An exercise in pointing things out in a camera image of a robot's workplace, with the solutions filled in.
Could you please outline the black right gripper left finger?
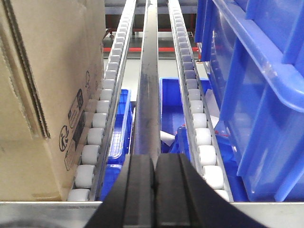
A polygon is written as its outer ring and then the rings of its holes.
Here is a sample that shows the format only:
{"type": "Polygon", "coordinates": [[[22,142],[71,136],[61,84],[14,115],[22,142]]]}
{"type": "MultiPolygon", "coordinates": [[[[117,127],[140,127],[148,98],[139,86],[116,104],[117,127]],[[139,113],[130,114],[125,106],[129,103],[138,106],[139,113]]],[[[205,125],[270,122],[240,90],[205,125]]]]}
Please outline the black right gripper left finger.
{"type": "Polygon", "coordinates": [[[122,171],[86,228],[154,227],[154,167],[149,155],[128,155],[122,171]]]}

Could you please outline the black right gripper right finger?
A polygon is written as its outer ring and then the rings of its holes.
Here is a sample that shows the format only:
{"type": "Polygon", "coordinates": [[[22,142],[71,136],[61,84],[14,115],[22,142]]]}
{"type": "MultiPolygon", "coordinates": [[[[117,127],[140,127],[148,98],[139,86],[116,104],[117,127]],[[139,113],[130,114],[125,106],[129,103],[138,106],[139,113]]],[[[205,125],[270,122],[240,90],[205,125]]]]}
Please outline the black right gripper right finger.
{"type": "Polygon", "coordinates": [[[219,196],[183,154],[161,154],[155,174],[158,228],[264,227],[219,196]]]}

